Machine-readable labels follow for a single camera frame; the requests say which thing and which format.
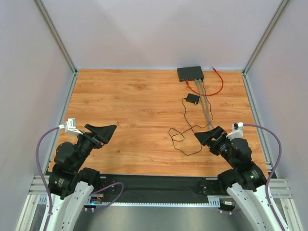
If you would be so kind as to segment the black network switch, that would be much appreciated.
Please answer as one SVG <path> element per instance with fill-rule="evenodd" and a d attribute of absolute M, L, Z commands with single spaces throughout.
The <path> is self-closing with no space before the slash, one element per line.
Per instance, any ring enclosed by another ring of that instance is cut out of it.
<path fill-rule="evenodd" d="M 204 79 L 201 66 L 177 68 L 179 82 L 194 81 L 195 79 Z"/>

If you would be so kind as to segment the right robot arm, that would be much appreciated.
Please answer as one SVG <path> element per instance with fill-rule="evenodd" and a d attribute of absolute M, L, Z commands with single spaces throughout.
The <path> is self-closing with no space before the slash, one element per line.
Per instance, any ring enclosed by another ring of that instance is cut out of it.
<path fill-rule="evenodd" d="M 216 180 L 201 180 L 201 193 L 231 196 L 255 231 L 288 231 L 290 228 L 269 190 L 272 175 L 265 177 L 252 160 L 247 140 L 243 139 L 245 126 L 242 122 L 234 123 L 230 133 L 220 126 L 195 133 L 202 146 L 207 146 L 210 153 L 222 156 L 231 166 L 231 169 L 218 174 Z"/>

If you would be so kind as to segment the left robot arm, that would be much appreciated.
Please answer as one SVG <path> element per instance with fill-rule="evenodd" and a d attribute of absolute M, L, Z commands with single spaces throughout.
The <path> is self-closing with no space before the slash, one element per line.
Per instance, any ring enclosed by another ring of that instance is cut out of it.
<path fill-rule="evenodd" d="M 42 231 L 72 231 L 88 197 L 101 192 L 99 171 L 82 168 L 82 165 L 92 150 L 100 149 L 110 141 L 117 126 L 95 127 L 86 124 L 85 128 L 87 131 L 78 130 L 73 118 L 55 127 L 55 130 L 63 129 L 77 136 L 77 143 L 64 142 L 57 147 L 48 179 L 38 167 L 47 192 L 46 209 L 40 226 Z"/>

